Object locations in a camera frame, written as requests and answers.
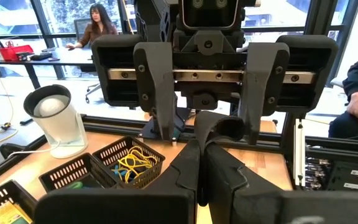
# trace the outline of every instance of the lamp shade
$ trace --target lamp shade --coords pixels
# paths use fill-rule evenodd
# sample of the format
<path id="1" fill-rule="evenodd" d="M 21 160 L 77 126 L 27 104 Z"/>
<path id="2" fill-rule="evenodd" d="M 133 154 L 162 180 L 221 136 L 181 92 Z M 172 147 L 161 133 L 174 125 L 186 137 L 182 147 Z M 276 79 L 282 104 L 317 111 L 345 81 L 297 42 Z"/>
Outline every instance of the lamp shade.
<path id="1" fill-rule="evenodd" d="M 52 156 L 70 157 L 87 146 L 81 116 L 71 104 L 71 93 L 64 86 L 36 89 L 25 98 L 24 110 L 42 128 L 49 144 L 60 145 L 51 151 Z"/>

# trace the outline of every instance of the wooden table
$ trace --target wooden table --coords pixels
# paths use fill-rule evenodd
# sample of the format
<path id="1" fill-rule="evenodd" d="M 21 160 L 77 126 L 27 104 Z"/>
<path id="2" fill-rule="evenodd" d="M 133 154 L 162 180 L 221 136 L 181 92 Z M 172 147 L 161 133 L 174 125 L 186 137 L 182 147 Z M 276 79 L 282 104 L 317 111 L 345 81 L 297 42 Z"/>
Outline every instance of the wooden table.
<path id="1" fill-rule="evenodd" d="M 261 122 L 261 131 L 275 132 L 275 125 L 271 121 Z M 102 147 L 111 144 L 114 141 L 122 138 L 111 134 L 87 133 L 89 145 L 84 152 L 93 153 Z M 169 143 L 160 141 L 148 141 L 145 143 L 151 148 L 165 156 L 165 161 L 162 165 L 162 172 L 170 165 L 171 161 L 183 149 L 185 144 L 178 143 L 175 147 Z M 41 149 L 49 148 L 45 144 Z M 290 178 L 288 176 L 285 160 L 282 155 L 271 154 L 265 152 L 243 151 L 238 149 L 228 149 L 228 152 L 241 160 L 247 167 L 258 173 L 263 178 L 271 183 L 279 186 L 283 190 L 292 190 Z M 16 164 L 7 172 L 0 176 L 0 185 L 8 180 L 14 179 L 21 186 L 23 186 L 35 199 L 45 195 L 45 190 L 42 187 L 38 177 L 53 168 L 68 162 L 69 159 L 55 159 L 49 153 L 34 153 L 26 157 L 23 161 Z M 212 223 L 209 208 L 198 208 L 197 223 Z"/>

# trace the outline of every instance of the cable bundle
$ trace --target cable bundle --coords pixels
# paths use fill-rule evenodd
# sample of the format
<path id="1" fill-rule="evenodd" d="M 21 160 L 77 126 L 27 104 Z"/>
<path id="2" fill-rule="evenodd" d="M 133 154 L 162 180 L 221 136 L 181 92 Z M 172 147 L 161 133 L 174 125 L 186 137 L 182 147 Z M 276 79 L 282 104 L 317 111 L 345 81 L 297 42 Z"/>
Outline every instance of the cable bundle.
<path id="1" fill-rule="evenodd" d="M 129 149 L 128 155 L 118 160 L 118 165 L 115 165 L 112 171 L 128 184 L 130 181 L 138 178 L 147 169 L 153 167 L 150 159 L 153 159 L 157 163 L 156 158 L 143 155 L 142 148 L 134 146 Z"/>

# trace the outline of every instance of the brown top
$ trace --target brown top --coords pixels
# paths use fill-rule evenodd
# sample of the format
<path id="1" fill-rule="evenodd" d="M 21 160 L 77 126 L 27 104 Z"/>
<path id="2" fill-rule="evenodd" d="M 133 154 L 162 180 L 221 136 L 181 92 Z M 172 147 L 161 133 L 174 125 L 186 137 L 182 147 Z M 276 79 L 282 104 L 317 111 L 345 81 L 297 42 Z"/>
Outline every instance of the brown top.
<path id="1" fill-rule="evenodd" d="M 94 32 L 92 29 L 92 24 L 88 24 L 85 28 L 84 36 L 81 40 L 78 41 L 78 43 L 84 47 L 86 44 L 88 44 L 88 42 L 92 44 L 96 38 L 106 34 L 118 34 L 117 28 L 111 24 L 111 32 L 107 32 L 105 27 L 103 28 L 102 32 L 100 32 L 100 29 L 98 29 L 98 32 Z"/>

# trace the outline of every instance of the camera lens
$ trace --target camera lens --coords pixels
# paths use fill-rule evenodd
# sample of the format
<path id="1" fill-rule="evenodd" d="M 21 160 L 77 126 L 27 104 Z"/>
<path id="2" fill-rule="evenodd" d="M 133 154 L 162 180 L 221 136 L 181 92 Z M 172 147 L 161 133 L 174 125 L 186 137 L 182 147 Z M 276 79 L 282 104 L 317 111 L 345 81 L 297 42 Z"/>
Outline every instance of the camera lens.
<path id="1" fill-rule="evenodd" d="M 197 9 L 201 8 L 204 4 L 204 0 L 193 0 L 193 6 Z"/>
<path id="2" fill-rule="evenodd" d="M 216 6 L 220 9 L 227 6 L 227 0 L 216 0 Z"/>

